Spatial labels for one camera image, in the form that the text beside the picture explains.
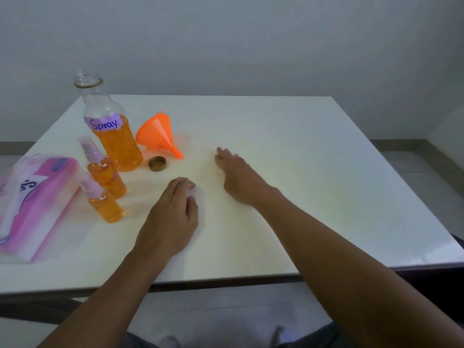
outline foot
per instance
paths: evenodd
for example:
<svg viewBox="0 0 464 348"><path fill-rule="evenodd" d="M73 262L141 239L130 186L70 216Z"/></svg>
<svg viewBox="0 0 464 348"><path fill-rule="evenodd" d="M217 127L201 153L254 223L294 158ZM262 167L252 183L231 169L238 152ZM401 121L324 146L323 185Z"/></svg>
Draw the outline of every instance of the foot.
<svg viewBox="0 0 464 348"><path fill-rule="evenodd" d="M270 348L276 348L284 343L294 342L299 339L299 336L291 329L279 326L275 329L270 341Z"/></svg>
<svg viewBox="0 0 464 348"><path fill-rule="evenodd" d="M159 341L159 348L182 348L182 346L177 338L174 336L167 336Z"/></svg>

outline clear plastic cap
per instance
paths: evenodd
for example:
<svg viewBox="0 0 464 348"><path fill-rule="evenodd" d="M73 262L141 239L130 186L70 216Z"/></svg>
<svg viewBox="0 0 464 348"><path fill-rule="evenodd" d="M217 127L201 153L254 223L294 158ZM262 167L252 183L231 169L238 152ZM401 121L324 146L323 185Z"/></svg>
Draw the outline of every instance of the clear plastic cap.
<svg viewBox="0 0 464 348"><path fill-rule="evenodd" d="M90 199L101 198L103 188L90 176L90 174L80 168L75 174L75 179L79 182L82 190Z"/></svg>
<svg viewBox="0 0 464 348"><path fill-rule="evenodd" d="M74 76L74 85L79 89L90 89L92 87L98 87L102 83L103 79L98 72L84 72L79 70L78 73Z"/></svg>
<svg viewBox="0 0 464 348"><path fill-rule="evenodd" d="M79 143L81 143L82 148L84 149L85 157L89 162L98 163L105 155L100 151L100 149L95 145L92 138L88 135L79 138Z"/></svg>

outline hand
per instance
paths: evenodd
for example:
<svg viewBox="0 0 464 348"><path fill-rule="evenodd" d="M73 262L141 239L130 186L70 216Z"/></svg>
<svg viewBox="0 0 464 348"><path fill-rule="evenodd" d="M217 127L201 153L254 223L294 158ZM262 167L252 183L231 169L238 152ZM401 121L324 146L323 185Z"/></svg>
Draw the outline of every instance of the hand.
<svg viewBox="0 0 464 348"><path fill-rule="evenodd" d="M193 187L195 183L183 177L168 184L140 229L134 253L149 257L161 255L169 261L187 247L198 227L195 197L187 198Z"/></svg>
<svg viewBox="0 0 464 348"><path fill-rule="evenodd" d="M225 173L224 189L236 201L255 206L263 195L272 189L260 175L238 154L218 147L214 157L217 166Z"/></svg>

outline small spray bottle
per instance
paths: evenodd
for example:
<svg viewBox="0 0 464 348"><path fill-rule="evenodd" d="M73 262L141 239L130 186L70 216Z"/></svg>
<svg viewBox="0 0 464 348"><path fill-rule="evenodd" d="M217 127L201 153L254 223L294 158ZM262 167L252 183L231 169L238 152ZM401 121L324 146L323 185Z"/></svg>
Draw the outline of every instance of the small spray bottle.
<svg viewBox="0 0 464 348"><path fill-rule="evenodd" d="M101 187L87 172L79 169L76 179L87 194L87 201L100 214L103 219L112 224L123 217L124 211L121 209L116 199L111 193Z"/></svg>
<svg viewBox="0 0 464 348"><path fill-rule="evenodd" d="M115 199L122 197L126 193L127 188L109 157L102 154L88 135L79 138L79 143L81 143L84 154L89 161L87 169L94 180L102 187L108 189Z"/></svg>

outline plastic packaging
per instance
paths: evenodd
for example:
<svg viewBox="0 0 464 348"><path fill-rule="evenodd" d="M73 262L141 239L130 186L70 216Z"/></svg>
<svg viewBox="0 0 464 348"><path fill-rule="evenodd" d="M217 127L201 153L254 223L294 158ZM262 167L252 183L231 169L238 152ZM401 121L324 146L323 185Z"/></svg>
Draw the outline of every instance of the plastic packaging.
<svg viewBox="0 0 464 348"><path fill-rule="evenodd" d="M124 211L121 209L116 199L108 189L103 188L92 176L85 171L79 170L76 179L87 194L87 201L96 212L108 223L117 222L123 217Z"/></svg>
<svg viewBox="0 0 464 348"><path fill-rule="evenodd" d="M22 158L0 181L0 263L33 261L79 186L73 158Z"/></svg>
<svg viewBox="0 0 464 348"><path fill-rule="evenodd" d="M142 152L134 140L124 110L106 93L100 75L79 71L74 77L74 85L81 90L85 102L84 121L100 139L116 169L126 172L140 166Z"/></svg>
<svg viewBox="0 0 464 348"><path fill-rule="evenodd" d="M142 124L137 131L136 141L151 150L169 150L175 157L182 159L181 152L174 146L171 119L161 111Z"/></svg>
<svg viewBox="0 0 464 348"><path fill-rule="evenodd" d="M108 189L115 199L122 197L126 193L127 188L109 157L103 155L88 135L79 138L79 143L81 143L84 154L89 161L87 170L93 179L99 185Z"/></svg>

